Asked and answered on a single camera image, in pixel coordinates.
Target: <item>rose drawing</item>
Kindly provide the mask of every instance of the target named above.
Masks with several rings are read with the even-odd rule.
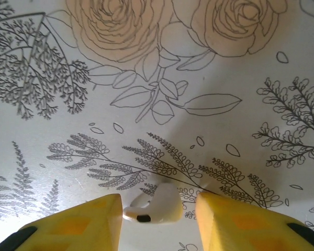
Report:
[[[280,14],[287,11],[286,0],[172,2],[180,22],[164,29],[166,35],[162,38],[162,45],[168,51],[177,51],[168,49],[171,42],[166,37],[171,33],[180,33],[181,30],[181,37],[190,38],[191,43],[196,45],[193,46],[196,49],[191,49],[192,54],[187,56],[204,53],[205,49],[225,57],[256,53],[270,41],[278,26]]]
[[[66,0],[81,53],[102,65],[149,80],[159,62],[159,39],[171,0]]]

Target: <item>white earbud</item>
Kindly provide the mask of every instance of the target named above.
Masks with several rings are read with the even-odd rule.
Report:
[[[183,215],[183,204],[177,187],[172,183],[160,184],[148,206],[127,207],[123,218],[140,223],[172,223]]]

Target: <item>floral wallpaper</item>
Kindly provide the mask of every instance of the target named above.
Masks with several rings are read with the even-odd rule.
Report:
[[[314,230],[314,0],[0,0],[0,241],[161,182],[184,217],[119,250],[202,250],[201,191]]]

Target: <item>white plastic piece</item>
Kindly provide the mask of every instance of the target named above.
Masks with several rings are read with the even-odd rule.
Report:
[[[173,223],[180,220],[182,215],[182,200],[172,183],[160,184],[147,207],[127,207],[123,212],[125,220],[153,224]]]

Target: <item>yellow plastic object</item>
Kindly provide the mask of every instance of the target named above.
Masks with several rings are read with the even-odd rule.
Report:
[[[202,192],[195,214],[204,251],[314,251],[287,223],[286,215]]]
[[[116,251],[122,224],[119,194],[112,194],[31,222],[36,226],[17,251]]]

